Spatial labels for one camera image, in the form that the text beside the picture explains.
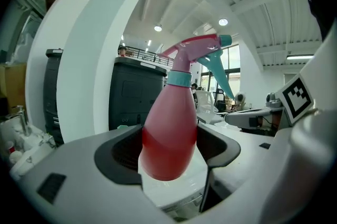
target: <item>ceiling light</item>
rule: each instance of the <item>ceiling light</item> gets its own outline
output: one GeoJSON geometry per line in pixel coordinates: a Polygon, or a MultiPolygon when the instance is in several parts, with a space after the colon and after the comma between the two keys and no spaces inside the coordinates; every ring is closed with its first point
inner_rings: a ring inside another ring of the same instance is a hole
{"type": "Polygon", "coordinates": [[[226,18],[221,18],[219,20],[219,25],[220,26],[226,26],[228,24],[228,20],[226,18]]]}
{"type": "Polygon", "coordinates": [[[287,59],[311,59],[314,55],[294,55],[287,56],[287,59]]]}
{"type": "Polygon", "coordinates": [[[162,31],[162,27],[161,27],[161,26],[155,26],[155,27],[154,27],[154,30],[155,30],[156,32],[161,32],[161,31],[162,31]]]}

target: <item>ceiling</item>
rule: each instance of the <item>ceiling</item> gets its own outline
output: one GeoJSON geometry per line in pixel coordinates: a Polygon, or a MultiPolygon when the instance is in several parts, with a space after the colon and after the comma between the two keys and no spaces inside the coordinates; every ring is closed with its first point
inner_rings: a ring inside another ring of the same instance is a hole
{"type": "Polygon", "coordinates": [[[308,0],[139,0],[125,29],[125,43],[156,52],[193,35],[230,34],[245,42],[264,69],[302,66],[287,55],[313,54],[322,43],[308,0]],[[229,24],[219,25],[220,18],[229,24]],[[154,26],[162,25],[158,33],[154,26]]]}
{"type": "Polygon", "coordinates": [[[142,38],[130,34],[124,34],[123,38],[124,40],[121,40],[120,45],[123,45],[124,43],[125,46],[131,46],[142,50],[146,50],[148,48],[148,51],[153,53],[156,53],[161,46],[160,43],[156,43],[152,40],[150,42],[150,46],[148,46],[149,40],[144,40],[142,38]]]}

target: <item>white wall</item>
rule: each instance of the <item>white wall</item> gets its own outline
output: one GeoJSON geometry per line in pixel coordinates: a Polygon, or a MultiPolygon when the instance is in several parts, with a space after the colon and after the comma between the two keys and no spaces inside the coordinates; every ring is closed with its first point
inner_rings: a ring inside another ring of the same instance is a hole
{"type": "Polygon", "coordinates": [[[63,49],[69,34],[89,0],[56,0],[42,20],[29,54],[26,73],[26,106],[28,120],[45,129],[43,114],[43,81],[49,48],[63,49]]]}
{"type": "Polygon", "coordinates": [[[281,70],[260,71],[246,44],[240,42],[241,81],[240,91],[246,93],[246,107],[265,106],[267,94],[276,92],[284,86],[281,70]]]}

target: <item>spray bottle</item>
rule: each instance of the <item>spray bottle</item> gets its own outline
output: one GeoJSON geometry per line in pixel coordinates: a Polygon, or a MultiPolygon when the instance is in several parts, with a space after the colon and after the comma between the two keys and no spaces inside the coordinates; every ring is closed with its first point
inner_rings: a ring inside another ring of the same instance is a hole
{"type": "Polygon", "coordinates": [[[203,35],[186,39],[159,54],[168,58],[177,50],[167,85],[153,104],[142,133],[141,164],[152,178],[161,181],[178,178],[193,156],[197,119],[190,89],[191,63],[198,61],[206,66],[234,99],[220,59],[221,48],[231,43],[230,35],[203,35]]]}

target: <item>teal spray nozzle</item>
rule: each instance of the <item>teal spray nozzle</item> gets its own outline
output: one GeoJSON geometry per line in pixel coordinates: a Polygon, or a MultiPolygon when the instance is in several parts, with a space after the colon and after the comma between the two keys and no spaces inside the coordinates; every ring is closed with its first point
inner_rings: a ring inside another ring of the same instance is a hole
{"type": "Polygon", "coordinates": [[[161,57],[169,58],[169,54],[178,50],[174,58],[173,68],[167,82],[174,81],[174,85],[186,86],[191,84],[191,75],[182,75],[179,72],[189,73],[191,63],[199,62],[207,67],[214,75],[224,92],[234,99],[233,92],[227,80],[226,73],[221,62],[222,48],[232,44],[230,35],[209,34],[186,39],[159,54],[161,57]]]}

